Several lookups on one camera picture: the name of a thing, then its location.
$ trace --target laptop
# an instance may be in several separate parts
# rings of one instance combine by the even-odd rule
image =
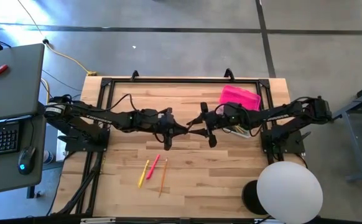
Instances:
[[[44,44],[6,48],[0,51],[0,120],[35,115],[39,100]]]

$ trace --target concrete floor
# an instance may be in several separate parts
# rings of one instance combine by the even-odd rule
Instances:
[[[35,0],[22,1],[54,47],[101,75],[269,77],[261,34],[92,32],[92,27],[175,27],[259,29],[254,0]],[[262,0],[268,29],[362,30],[362,0]],[[17,1],[0,0],[0,40],[11,45],[41,42]],[[84,32],[47,31],[83,26]],[[270,34],[276,77],[286,78],[291,98],[322,95],[333,111],[362,89],[362,35]],[[44,69],[76,89],[85,72],[46,50]],[[79,94],[46,74],[53,95]],[[45,92],[40,91],[44,101]],[[342,121],[311,125],[305,139],[307,162],[324,193],[320,215],[362,222],[362,181],[345,182],[358,171]],[[60,170],[47,170],[37,186],[44,198],[26,200],[26,189],[0,193],[0,219],[45,215]]]

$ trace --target wooden table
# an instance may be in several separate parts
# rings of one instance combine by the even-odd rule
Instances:
[[[101,79],[102,77],[86,77],[81,94],[82,101],[96,105]],[[274,106],[289,103],[286,80],[269,80]],[[137,108],[153,108],[159,111],[172,107],[175,120],[185,125],[199,115],[200,102],[207,102],[209,110],[218,105],[224,85],[117,83],[113,103],[126,93],[131,93]],[[234,86],[256,92],[254,85]],[[114,112],[131,110],[128,99],[113,109]],[[256,180],[267,166],[259,136],[245,139],[226,134],[222,130],[215,131],[215,135],[218,144],[214,148],[209,147],[208,140],[204,137],[187,134],[173,138],[171,150],[165,151],[163,144],[157,142],[152,134],[125,134],[112,128],[96,193],[94,217],[258,217],[244,207],[241,191],[247,182]],[[146,160],[153,162],[158,154],[161,157],[154,175],[150,180],[145,180],[139,189],[137,183]],[[85,152],[78,152],[65,161],[53,212],[63,208],[79,187],[85,157]],[[159,198],[166,157],[169,158],[169,163],[163,193]],[[286,154],[285,159],[302,164],[295,155]],[[87,189],[84,208],[89,197]]]

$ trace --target black computer mouse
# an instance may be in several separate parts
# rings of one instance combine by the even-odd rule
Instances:
[[[18,158],[18,171],[20,174],[27,175],[32,172],[35,152],[36,148],[33,146],[23,148]]]

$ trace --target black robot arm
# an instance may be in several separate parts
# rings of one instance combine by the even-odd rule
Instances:
[[[325,124],[332,119],[332,113],[329,110],[328,102],[320,96],[318,98],[298,98],[287,104],[271,108],[268,110],[254,111],[243,108],[241,104],[226,103],[217,106],[213,111],[208,111],[206,103],[201,103],[199,117],[189,122],[189,125],[202,123],[206,124],[205,129],[190,131],[190,133],[199,134],[209,138],[210,147],[216,146],[216,137],[213,130],[227,128],[239,125],[246,130],[261,127],[268,121],[294,117],[284,125],[276,125],[271,129],[271,138],[273,141],[281,141],[301,128],[309,124]]]
[[[44,116],[49,124],[66,135],[60,137],[65,142],[82,141],[95,145],[108,142],[108,129],[101,128],[97,124],[87,123],[82,118],[113,125],[125,133],[142,131],[156,136],[161,134],[164,140],[157,139],[164,143],[165,150],[171,148],[173,137],[188,133],[187,128],[177,124],[174,120],[171,108],[159,112],[153,109],[143,109],[114,113],[87,105],[82,101],[72,101],[68,95],[51,98],[45,107]]]

